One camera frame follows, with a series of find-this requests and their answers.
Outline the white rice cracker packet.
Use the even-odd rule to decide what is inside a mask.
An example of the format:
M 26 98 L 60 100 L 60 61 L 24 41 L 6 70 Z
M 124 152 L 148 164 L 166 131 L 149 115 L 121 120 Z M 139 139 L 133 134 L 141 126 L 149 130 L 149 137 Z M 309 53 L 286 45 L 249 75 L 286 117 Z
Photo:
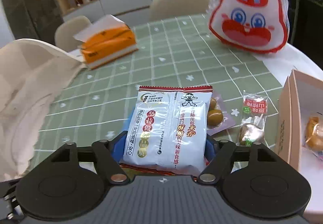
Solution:
M 207 112 L 213 88 L 141 86 L 121 162 L 198 176 L 206 167 Z

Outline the cream canvas tote bag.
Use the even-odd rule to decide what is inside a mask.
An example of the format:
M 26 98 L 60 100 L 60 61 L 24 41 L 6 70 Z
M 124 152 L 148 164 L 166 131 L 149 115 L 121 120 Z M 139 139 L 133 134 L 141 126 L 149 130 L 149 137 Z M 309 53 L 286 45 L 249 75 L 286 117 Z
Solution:
M 22 176 L 50 104 L 85 65 L 36 39 L 1 48 L 1 181 Z

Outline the green checked tablecloth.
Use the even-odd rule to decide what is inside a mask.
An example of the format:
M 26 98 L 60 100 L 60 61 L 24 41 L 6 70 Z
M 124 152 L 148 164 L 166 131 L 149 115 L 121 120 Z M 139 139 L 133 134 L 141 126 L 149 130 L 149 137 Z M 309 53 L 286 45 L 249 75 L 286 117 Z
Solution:
M 242 94 L 268 97 L 265 142 L 276 143 L 281 84 L 252 54 L 222 44 L 205 15 L 189 15 L 134 27 L 138 51 L 96 70 L 82 70 L 57 96 L 42 125 L 34 167 L 66 142 L 90 146 L 117 136 L 133 111 L 139 86 L 211 85 L 236 124 Z

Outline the beige chair at left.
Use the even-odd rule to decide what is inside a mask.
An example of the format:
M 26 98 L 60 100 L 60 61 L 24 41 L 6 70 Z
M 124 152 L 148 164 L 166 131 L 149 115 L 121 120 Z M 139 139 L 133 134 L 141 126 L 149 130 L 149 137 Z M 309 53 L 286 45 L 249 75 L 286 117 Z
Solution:
M 71 52 L 82 44 L 73 36 L 91 25 L 90 20 L 85 16 L 78 16 L 61 24 L 55 32 L 55 45 L 66 51 Z

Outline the beige chair behind table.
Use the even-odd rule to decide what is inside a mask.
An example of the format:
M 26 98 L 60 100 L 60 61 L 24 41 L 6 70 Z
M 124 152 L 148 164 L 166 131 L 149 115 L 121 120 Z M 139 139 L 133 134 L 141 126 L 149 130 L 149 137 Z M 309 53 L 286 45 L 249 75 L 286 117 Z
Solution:
M 149 7 L 149 21 L 205 13 L 210 0 L 153 0 Z

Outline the pink cardboard box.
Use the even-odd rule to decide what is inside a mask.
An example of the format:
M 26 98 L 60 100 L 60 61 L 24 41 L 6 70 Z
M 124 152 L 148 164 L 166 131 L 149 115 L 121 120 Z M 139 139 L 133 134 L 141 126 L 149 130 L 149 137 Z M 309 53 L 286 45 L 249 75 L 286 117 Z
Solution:
M 279 122 L 275 152 L 300 172 L 311 186 L 304 217 L 322 223 L 322 153 L 305 144 L 311 116 L 322 118 L 322 80 L 292 70 L 279 97 Z

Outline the brown egg snack packet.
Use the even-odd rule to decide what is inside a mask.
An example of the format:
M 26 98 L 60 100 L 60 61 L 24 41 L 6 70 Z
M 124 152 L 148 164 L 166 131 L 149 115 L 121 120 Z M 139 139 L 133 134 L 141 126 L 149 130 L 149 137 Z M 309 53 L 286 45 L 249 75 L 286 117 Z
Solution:
M 212 136 L 235 125 L 235 120 L 227 112 L 221 94 L 214 91 L 207 114 L 207 134 Z

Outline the dark glass cabinet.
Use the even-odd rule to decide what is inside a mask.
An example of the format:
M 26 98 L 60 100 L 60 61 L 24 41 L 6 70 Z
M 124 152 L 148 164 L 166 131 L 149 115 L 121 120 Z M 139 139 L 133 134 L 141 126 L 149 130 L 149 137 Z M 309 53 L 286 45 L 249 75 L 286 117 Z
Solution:
M 56 0 L 2 0 L 5 16 L 16 39 L 33 38 L 55 44 L 63 23 Z

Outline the orange tissue box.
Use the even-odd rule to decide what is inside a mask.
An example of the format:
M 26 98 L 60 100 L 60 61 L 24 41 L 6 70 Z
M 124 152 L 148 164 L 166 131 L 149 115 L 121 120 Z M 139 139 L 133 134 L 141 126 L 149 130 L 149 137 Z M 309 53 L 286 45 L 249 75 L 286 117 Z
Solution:
M 105 15 L 73 36 L 81 41 L 81 54 L 93 70 L 138 50 L 131 28 L 113 15 Z

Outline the small clear red-label candy packet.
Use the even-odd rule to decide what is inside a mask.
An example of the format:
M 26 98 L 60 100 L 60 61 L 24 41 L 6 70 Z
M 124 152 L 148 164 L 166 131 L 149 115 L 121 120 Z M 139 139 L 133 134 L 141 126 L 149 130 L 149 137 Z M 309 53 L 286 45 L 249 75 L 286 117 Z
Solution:
M 268 112 L 268 97 L 244 91 L 242 98 L 237 145 L 250 147 L 255 142 L 265 144 L 264 128 Z

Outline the black fish tank stand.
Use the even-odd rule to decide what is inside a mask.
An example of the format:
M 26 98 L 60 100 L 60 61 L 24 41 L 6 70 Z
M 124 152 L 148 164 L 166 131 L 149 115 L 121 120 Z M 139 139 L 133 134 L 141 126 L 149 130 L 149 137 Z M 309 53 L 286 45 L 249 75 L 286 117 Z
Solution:
M 322 0 L 299 0 L 292 45 L 322 67 Z

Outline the red white rabbit bag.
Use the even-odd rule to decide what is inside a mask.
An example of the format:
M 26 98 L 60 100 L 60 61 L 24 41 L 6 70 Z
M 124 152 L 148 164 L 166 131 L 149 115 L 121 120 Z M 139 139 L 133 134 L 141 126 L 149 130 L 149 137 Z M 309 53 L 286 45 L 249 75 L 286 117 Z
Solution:
M 287 43 L 288 0 L 211 0 L 209 30 L 223 43 L 249 52 L 276 53 Z

